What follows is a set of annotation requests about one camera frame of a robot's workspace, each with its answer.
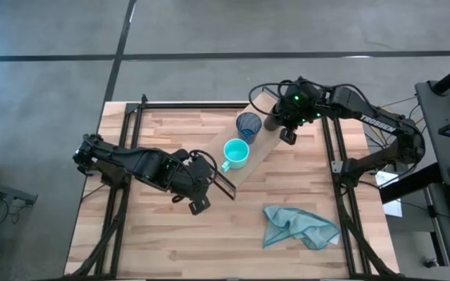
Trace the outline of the black cup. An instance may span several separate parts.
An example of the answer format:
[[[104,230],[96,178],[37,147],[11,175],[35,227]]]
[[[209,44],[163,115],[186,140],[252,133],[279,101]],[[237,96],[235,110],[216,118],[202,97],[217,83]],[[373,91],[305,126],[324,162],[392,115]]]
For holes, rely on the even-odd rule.
[[[263,127],[265,130],[275,131],[279,127],[283,126],[282,121],[282,115],[278,113],[274,108],[272,108],[265,121],[263,122]]]

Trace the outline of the white paper sheet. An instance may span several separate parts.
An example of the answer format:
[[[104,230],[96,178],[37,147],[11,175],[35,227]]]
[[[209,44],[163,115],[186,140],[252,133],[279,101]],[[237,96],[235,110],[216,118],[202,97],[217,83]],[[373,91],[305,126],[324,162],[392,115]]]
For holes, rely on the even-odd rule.
[[[402,217],[402,202],[400,199],[383,204],[383,209],[385,215]]]
[[[377,186],[379,188],[386,187],[387,185],[397,182],[398,181],[398,175],[394,173],[379,171],[375,175],[375,180],[377,183]]]

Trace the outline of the blue ribbed plastic cup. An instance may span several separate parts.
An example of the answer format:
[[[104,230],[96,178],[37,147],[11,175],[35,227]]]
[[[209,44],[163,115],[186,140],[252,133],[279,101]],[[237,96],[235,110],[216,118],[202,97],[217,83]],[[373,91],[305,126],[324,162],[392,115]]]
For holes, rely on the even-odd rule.
[[[262,128],[262,120],[255,113],[244,112],[236,119],[237,135],[247,144],[253,144]]]

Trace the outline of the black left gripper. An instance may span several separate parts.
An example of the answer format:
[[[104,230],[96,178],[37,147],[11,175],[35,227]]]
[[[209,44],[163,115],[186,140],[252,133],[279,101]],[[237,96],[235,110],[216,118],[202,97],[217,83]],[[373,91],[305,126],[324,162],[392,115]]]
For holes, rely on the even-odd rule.
[[[170,183],[173,200],[198,200],[206,197],[209,186],[216,181],[214,157],[200,149],[179,149],[172,157],[177,159],[177,171]]]

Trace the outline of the wooden shelf with black ends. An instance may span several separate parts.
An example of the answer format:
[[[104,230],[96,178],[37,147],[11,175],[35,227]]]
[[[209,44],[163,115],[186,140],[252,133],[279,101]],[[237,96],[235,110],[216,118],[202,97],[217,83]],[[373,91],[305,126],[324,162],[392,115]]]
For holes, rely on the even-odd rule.
[[[204,148],[204,151],[210,153],[218,164],[219,173],[216,178],[215,185],[217,185],[217,187],[221,189],[231,200],[236,198],[238,187],[248,178],[250,174],[255,171],[257,166],[263,162],[266,156],[280,143],[280,129],[268,131],[262,128],[258,132],[255,142],[249,146],[250,154],[245,167],[241,169],[231,169],[228,172],[223,173],[221,169],[221,165],[225,160],[223,155],[223,146],[230,139],[238,136],[235,122],[236,117],[229,119],[226,122],[225,128]]]

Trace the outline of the teal microfibre cloth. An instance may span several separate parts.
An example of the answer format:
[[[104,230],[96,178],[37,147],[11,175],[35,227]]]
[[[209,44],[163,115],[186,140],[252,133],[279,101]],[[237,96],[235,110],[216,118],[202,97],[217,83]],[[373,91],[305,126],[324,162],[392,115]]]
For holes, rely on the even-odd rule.
[[[266,217],[264,248],[286,239],[297,239],[307,249],[318,251],[339,242],[341,232],[337,226],[314,213],[278,205],[267,206],[262,212]]]

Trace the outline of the teal mug with handle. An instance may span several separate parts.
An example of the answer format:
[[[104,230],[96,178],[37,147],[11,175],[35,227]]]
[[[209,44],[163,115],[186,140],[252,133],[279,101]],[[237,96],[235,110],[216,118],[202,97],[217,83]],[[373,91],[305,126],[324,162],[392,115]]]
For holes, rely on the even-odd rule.
[[[224,162],[221,166],[222,171],[226,173],[230,169],[243,168],[248,161],[249,152],[249,146],[244,140],[238,138],[229,140],[223,146]]]

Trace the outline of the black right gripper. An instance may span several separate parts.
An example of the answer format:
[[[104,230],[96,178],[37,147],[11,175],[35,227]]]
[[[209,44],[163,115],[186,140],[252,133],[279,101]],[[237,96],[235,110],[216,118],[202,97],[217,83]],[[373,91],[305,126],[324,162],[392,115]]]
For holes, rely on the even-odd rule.
[[[279,99],[274,106],[274,118],[280,126],[295,128],[321,117],[316,103],[320,90],[304,80],[282,80],[277,86]]]

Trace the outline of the black cart bar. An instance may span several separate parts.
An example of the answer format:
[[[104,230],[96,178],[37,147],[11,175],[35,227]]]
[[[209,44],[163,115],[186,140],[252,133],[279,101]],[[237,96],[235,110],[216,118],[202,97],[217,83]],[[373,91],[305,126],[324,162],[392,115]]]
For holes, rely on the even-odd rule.
[[[443,183],[441,171],[437,163],[431,164],[418,172],[381,188],[381,202],[387,204],[388,202],[421,190],[431,183]]]

